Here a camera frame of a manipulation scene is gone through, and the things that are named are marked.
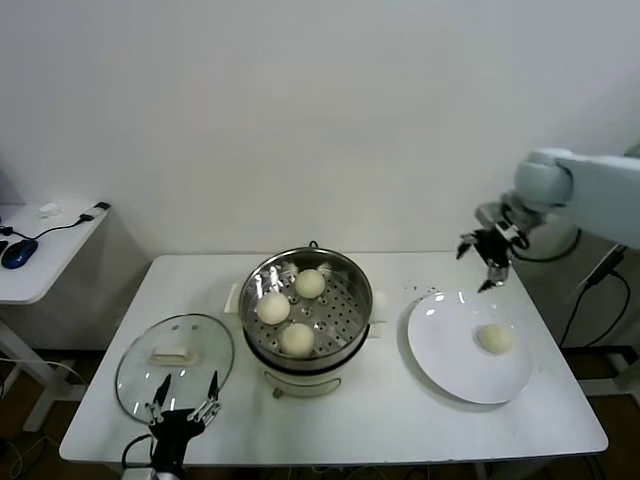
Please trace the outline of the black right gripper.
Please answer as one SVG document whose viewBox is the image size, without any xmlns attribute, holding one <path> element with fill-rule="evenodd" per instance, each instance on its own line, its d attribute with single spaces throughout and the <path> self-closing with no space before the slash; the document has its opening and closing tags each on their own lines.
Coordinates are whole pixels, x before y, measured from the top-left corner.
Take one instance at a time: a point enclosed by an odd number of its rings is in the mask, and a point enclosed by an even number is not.
<svg viewBox="0 0 640 480">
<path fill-rule="evenodd" d="M 456 258 L 461 259 L 474 249 L 487 265 L 487 277 L 478 289 L 479 293 L 504 285 L 508 278 L 510 242 L 496 229 L 474 230 L 460 237 Z"/>
</svg>

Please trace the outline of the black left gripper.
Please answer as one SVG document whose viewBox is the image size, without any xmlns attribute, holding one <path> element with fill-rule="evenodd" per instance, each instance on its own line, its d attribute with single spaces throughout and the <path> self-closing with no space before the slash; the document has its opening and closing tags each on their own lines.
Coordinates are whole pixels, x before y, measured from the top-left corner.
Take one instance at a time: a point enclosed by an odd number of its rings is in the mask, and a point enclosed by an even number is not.
<svg viewBox="0 0 640 480">
<path fill-rule="evenodd" d="M 195 410 L 162 412 L 171 381 L 172 374 L 169 373 L 156 389 L 152 401 L 145 404 L 150 415 L 150 432 L 156 439 L 151 456 L 151 467 L 154 470 L 183 470 L 189 442 L 204 432 L 205 421 L 212 421 L 221 409 L 218 371 L 212 376 L 205 401 Z"/>
</svg>

